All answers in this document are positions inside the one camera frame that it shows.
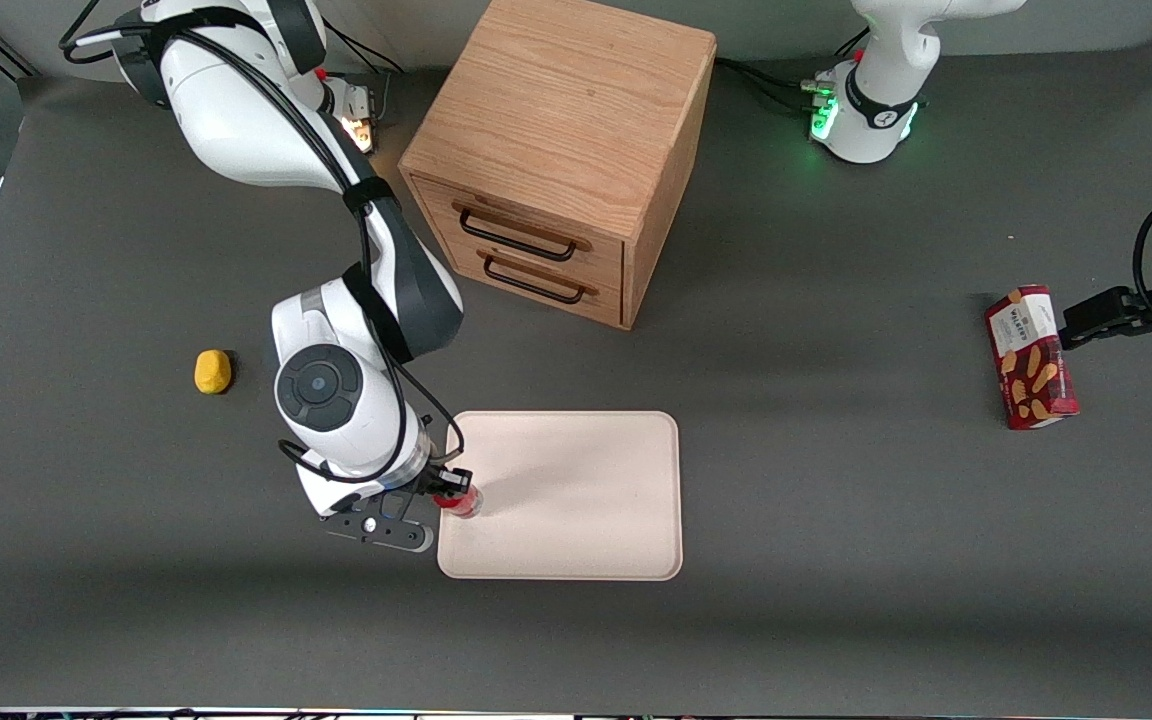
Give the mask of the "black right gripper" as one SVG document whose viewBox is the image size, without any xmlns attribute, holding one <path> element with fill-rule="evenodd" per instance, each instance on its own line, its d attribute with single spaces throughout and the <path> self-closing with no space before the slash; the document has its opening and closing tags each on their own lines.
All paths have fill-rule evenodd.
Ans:
<svg viewBox="0 0 1152 720">
<path fill-rule="evenodd" d="M 402 495 L 433 497 L 435 502 L 453 502 L 454 495 L 467 495 L 472 488 L 473 473 L 461 468 L 447 468 L 429 462 L 420 473 L 401 487 Z"/>
</svg>

